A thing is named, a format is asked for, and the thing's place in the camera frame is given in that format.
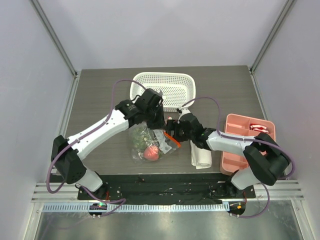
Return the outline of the clear zip top bag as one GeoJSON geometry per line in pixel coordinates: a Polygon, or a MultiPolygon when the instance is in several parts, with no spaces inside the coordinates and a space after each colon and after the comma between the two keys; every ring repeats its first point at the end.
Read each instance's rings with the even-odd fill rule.
{"type": "Polygon", "coordinates": [[[181,144],[178,141],[176,141],[173,137],[168,135],[164,130],[162,130],[162,129],[149,129],[147,127],[149,137],[150,137],[148,147],[149,146],[157,146],[158,147],[159,159],[156,161],[146,160],[144,158],[144,151],[145,150],[138,150],[138,149],[134,148],[133,142],[131,139],[131,132],[133,129],[135,129],[137,127],[147,127],[147,124],[141,123],[141,124],[135,125],[135,126],[131,127],[128,132],[129,139],[131,141],[131,156],[132,156],[133,161],[135,161],[137,164],[159,161],[159,160],[169,156],[170,154],[172,154],[173,152],[175,152],[176,150],[178,150],[181,147],[181,144]]]}

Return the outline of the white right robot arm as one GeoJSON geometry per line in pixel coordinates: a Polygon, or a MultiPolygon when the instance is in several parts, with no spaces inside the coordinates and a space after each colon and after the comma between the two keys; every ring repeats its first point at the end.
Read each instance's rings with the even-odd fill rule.
{"type": "Polygon", "coordinates": [[[190,112],[182,113],[178,119],[169,119],[166,133],[178,142],[190,141],[198,149],[220,151],[244,157],[245,169],[236,170],[229,177],[226,193],[233,198],[244,189],[255,184],[273,186],[292,162],[277,143],[266,133],[257,136],[239,136],[203,127],[190,112]]]}

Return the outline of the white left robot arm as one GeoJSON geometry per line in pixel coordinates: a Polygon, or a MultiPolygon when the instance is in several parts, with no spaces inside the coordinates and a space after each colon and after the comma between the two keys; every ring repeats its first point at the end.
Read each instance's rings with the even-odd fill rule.
{"type": "Polygon", "coordinates": [[[67,184],[81,184],[93,198],[100,200],[107,192],[97,173],[82,161],[99,145],[135,125],[146,123],[151,130],[165,127],[161,91],[147,88],[135,100],[126,99],[111,108],[110,113],[82,132],[64,138],[56,137],[52,147],[52,162],[67,184]]]}

